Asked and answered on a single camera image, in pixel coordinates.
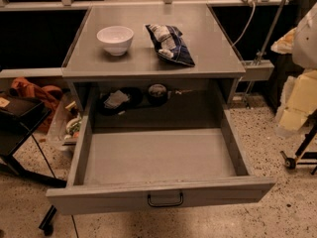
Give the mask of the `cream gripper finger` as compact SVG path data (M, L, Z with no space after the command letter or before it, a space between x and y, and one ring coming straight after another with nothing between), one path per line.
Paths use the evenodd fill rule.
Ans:
M290 76L283 86L275 116L275 133L288 138L297 133L317 110L317 70Z

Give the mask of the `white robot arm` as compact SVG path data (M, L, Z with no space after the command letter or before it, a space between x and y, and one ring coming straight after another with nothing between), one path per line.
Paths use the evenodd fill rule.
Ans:
M287 79L275 116L276 134L290 137L317 110L317 3L270 49L281 55L291 54L292 61L304 69L297 78Z

